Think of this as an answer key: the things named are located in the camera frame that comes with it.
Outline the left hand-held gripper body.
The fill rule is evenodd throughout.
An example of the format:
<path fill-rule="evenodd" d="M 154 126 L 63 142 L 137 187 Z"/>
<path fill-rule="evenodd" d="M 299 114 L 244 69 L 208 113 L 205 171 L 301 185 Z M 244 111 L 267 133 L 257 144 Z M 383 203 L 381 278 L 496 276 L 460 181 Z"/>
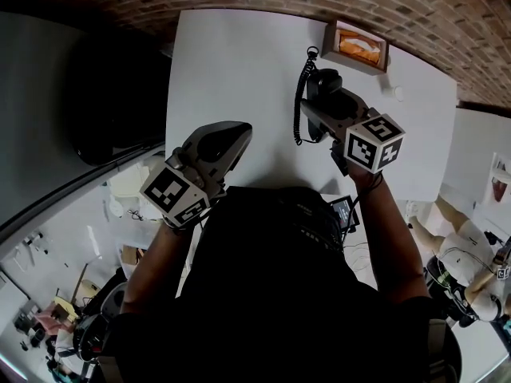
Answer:
<path fill-rule="evenodd" d="M 251 139 L 252 126 L 246 122 L 228 120 L 201 126 L 156 165 L 141 194 L 169 227 L 194 227 L 205 211 L 226 195 L 224 178 Z"/>

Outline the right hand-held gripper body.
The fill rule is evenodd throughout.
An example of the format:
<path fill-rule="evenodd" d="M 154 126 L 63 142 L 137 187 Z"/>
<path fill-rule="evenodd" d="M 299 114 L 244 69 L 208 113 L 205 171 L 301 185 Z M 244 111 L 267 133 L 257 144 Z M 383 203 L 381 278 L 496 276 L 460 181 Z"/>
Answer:
<path fill-rule="evenodd" d="M 399 156 L 405 131 L 344 88 L 302 99 L 301 111 L 308 119 L 311 140 L 320 142 L 326 136 L 333 140 L 331 157 L 344 176 L 349 161 L 376 174 Z"/>

